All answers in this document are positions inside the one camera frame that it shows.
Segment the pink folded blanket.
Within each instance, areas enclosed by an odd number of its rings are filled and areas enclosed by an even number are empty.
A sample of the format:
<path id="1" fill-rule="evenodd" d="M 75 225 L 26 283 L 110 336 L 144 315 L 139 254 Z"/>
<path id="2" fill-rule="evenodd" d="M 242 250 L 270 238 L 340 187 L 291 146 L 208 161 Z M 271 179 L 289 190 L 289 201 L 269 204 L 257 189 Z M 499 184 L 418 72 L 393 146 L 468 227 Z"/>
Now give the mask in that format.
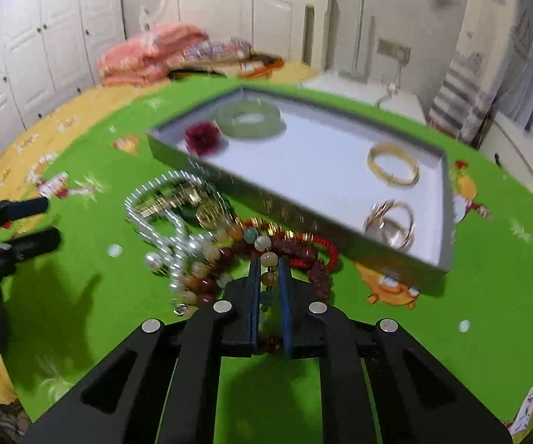
<path id="1" fill-rule="evenodd" d="M 165 79 L 172 58 L 207 39 L 194 25 L 159 25 L 106 50 L 97 62 L 100 82 L 105 86 L 147 86 Z"/>

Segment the orange black folded cloth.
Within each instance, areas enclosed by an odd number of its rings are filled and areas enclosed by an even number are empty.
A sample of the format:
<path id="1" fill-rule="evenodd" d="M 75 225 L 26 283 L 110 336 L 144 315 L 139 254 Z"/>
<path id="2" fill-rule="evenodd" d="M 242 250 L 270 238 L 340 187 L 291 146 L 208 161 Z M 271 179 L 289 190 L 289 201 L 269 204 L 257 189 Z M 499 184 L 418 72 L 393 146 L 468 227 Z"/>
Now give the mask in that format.
<path id="1" fill-rule="evenodd" d="M 284 60 L 266 53 L 252 53 L 248 58 L 238 61 L 210 61 L 186 63 L 170 69 L 167 78 L 171 81 L 184 80 L 192 76 L 216 76 L 227 78 L 270 78 L 272 72 L 284 66 Z"/>

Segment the patterned pillow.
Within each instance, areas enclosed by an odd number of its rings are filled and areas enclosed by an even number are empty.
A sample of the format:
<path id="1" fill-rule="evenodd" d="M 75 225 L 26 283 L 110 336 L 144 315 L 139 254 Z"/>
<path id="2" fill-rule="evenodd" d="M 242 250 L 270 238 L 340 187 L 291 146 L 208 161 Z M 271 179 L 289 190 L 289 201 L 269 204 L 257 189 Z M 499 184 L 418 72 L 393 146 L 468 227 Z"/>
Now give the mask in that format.
<path id="1" fill-rule="evenodd" d="M 206 40 L 187 47 L 183 58 L 187 62 L 230 62 L 244 60 L 251 52 L 252 45 L 242 39 Z"/>

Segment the white desk lamp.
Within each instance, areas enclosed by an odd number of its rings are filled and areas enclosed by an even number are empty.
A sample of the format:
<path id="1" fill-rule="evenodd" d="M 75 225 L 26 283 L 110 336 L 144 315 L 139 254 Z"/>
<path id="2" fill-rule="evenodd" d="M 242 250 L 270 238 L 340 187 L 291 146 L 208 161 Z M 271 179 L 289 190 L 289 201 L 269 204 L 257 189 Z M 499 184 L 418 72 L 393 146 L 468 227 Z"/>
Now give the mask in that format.
<path id="1" fill-rule="evenodd" d="M 362 47 L 362 29 L 365 24 L 365 0 L 360 0 L 358 21 L 355 27 L 355 42 L 352 50 L 352 64 L 350 71 L 344 71 L 341 76 L 352 81 L 362 81 L 362 75 L 359 74 L 359 61 Z"/>

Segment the white drawer cabinet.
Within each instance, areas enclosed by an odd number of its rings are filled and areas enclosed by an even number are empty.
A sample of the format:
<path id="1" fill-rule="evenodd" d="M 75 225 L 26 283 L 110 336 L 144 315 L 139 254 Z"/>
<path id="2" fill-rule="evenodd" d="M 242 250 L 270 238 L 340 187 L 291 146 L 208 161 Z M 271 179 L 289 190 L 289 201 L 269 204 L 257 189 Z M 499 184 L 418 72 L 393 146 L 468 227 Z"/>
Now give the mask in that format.
<path id="1" fill-rule="evenodd" d="M 498 112 L 488 122 L 479 151 L 533 194 L 533 138 Z"/>

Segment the gold ornate hair clip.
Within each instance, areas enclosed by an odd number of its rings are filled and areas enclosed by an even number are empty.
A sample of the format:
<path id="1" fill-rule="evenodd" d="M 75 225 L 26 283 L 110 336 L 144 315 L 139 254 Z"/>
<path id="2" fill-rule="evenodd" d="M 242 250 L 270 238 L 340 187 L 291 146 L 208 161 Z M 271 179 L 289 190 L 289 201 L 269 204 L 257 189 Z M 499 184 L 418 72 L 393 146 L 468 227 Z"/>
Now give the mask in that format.
<path id="1" fill-rule="evenodd" d="M 135 212 L 142 218 L 149 218 L 153 215 L 159 215 L 161 212 L 176 211 L 176 209 L 185 206 L 197 208 L 205 197 L 206 191 L 200 185 L 179 184 L 172 188 L 169 194 L 162 194 L 162 192 L 157 191 L 154 198 L 137 205 Z"/>

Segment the grey jewelry tray box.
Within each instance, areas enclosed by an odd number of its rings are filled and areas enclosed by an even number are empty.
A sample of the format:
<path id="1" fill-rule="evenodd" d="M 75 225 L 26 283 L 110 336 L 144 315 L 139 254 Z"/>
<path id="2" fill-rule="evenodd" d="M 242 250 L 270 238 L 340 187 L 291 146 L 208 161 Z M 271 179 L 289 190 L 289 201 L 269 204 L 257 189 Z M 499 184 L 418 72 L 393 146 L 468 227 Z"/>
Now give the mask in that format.
<path id="1" fill-rule="evenodd" d="M 223 137 L 221 150 L 191 154 L 184 133 L 218 106 L 261 99 L 279 108 L 286 131 L 264 139 Z M 448 157 L 404 130 L 396 116 L 368 114 L 350 100 L 300 89 L 240 85 L 197 92 L 148 132 L 153 157 L 211 181 L 220 191 L 291 229 L 331 239 L 352 260 L 436 295 L 452 268 L 455 230 Z M 411 188 L 370 171 L 373 145 L 392 142 L 418 161 Z"/>

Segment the green cartoon tablecloth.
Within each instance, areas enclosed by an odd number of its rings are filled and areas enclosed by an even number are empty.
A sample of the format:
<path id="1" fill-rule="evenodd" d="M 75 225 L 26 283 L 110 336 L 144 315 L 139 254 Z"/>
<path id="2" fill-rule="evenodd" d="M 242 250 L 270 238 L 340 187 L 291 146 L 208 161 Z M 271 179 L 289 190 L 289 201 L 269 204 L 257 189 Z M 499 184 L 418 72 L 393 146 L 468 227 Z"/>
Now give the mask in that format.
<path id="1" fill-rule="evenodd" d="M 31 260 L 3 284 L 10 346 L 3 363 L 21 404 L 41 417 L 146 318 L 175 321 L 168 281 L 145 269 L 147 245 L 128 224 L 124 202 L 137 186 L 165 171 L 146 143 L 128 154 L 120 137 L 143 137 L 155 124 L 228 88 L 215 78 L 174 83 L 138 98 L 87 126 L 85 113 L 104 97 L 81 97 L 60 111 L 79 137 L 49 167 L 76 182 L 94 181 L 91 198 L 55 199 L 44 223 L 63 243 Z M 342 258 L 334 303 L 351 318 L 392 318 L 420 341 L 497 418 L 511 422 L 533 405 L 533 195 L 470 147 L 403 116 L 312 91 L 329 103 L 435 144 L 450 168 L 464 167 L 487 216 L 459 220 L 454 260 L 445 280 L 393 306 L 371 297 L 365 274 Z M 228 358 L 222 364 L 215 439 L 219 443 L 317 443 L 317 363 L 281 357 Z M 533 413 L 529 419 L 533 426 Z"/>

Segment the white headboard bed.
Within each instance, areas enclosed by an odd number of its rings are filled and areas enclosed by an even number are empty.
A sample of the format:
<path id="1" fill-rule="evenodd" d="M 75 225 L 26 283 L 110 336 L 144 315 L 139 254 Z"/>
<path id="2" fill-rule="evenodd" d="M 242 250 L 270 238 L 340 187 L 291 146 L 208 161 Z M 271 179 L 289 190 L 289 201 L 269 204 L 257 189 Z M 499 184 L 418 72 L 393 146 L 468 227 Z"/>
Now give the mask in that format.
<path id="1" fill-rule="evenodd" d="M 161 24 L 195 25 L 213 40 L 238 37 L 258 52 L 303 62 L 317 72 L 327 67 L 333 0 L 159 0 L 140 7 L 143 31 Z"/>

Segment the red rose brooch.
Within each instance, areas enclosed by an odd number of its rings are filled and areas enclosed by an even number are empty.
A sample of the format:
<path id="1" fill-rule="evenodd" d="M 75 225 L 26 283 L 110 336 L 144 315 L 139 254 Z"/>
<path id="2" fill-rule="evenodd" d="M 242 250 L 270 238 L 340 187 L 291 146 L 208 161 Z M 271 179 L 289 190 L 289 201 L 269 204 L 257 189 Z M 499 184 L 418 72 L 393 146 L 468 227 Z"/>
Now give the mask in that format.
<path id="1" fill-rule="evenodd" d="M 187 150 L 191 154 L 215 154 L 223 147 L 224 140 L 213 121 L 199 121 L 190 125 L 184 133 Z"/>

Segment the yellow floral bedsheet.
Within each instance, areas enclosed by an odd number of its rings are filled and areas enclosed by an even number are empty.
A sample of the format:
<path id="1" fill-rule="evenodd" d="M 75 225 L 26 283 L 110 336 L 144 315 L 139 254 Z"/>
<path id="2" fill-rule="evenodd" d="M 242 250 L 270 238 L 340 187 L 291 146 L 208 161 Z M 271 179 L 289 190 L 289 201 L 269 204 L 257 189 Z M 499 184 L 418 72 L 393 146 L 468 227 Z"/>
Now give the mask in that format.
<path id="1" fill-rule="evenodd" d="M 233 83 L 194 77 L 138 89 L 93 88 L 19 137 L 0 157 L 0 199 L 47 196 L 49 210 L 0 229 L 0 242 L 55 226 L 58 250 L 17 265 L 1 284 L 10 342 L 0 358 L 0 403 L 37 419 L 148 318 L 193 312 L 220 285 L 213 262 L 151 270 L 154 246 L 126 219 L 125 199 L 166 168 L 147 131 L 197 92 Z"/>

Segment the gold bangle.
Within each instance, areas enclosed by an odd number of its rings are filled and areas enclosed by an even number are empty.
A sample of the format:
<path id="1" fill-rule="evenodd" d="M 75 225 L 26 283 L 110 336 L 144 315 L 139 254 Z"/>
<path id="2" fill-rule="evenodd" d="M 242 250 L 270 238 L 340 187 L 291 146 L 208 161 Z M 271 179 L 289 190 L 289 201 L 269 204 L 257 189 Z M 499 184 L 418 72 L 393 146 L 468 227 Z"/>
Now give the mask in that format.
<path id="1" fill-rule="evenodd" d="M 420 179 L 418 161 L 392 142 L 373 145 L 367 156 L 367 164 L 370 171 L 387 185 L 411 188 Z"/>

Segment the white nightstand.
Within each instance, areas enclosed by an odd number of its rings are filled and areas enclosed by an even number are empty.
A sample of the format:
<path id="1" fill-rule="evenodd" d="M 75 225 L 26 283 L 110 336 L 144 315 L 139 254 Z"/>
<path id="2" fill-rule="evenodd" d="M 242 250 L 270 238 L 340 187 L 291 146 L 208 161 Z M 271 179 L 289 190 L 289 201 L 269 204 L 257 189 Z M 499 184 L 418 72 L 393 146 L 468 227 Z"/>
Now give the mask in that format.
<path id="1" fill-rule="evenodd" d="M 421 103 L 414 93 L 399 89 L 397 85 L 376 80 L 352 81 L 341 76 L 341 72 L 330 71 L 307 79 L 302 87 L 340 95 L 400 116 L 425 124 L 426 117 Z"/>

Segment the gold round pendant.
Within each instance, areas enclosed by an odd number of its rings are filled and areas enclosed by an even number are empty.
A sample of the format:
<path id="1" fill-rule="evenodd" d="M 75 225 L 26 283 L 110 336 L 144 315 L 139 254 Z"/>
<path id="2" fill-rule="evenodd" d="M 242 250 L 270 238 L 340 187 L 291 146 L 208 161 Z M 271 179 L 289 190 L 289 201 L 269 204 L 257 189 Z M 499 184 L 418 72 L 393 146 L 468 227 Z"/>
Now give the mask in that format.
<path id="1" fill-rule="evenodd" d="M 197 207 L 195 218 L 199 226 L 212 231 L 226 221 L 226 212 L 216 199 L 208 199 Z"/>

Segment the white wardrobe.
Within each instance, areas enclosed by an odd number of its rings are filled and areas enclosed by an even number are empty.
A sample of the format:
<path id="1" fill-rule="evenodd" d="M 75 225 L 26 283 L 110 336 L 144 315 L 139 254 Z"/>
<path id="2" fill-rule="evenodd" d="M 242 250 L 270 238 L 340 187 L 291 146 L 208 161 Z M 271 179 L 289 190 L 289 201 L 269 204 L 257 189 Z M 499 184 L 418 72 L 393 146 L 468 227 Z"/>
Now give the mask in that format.
<path id="1" fill-rule="evenodd" d="M 98 84 L 98 61 L 124 39 L 122 0 L 0 0 L 0 156 Z"/>

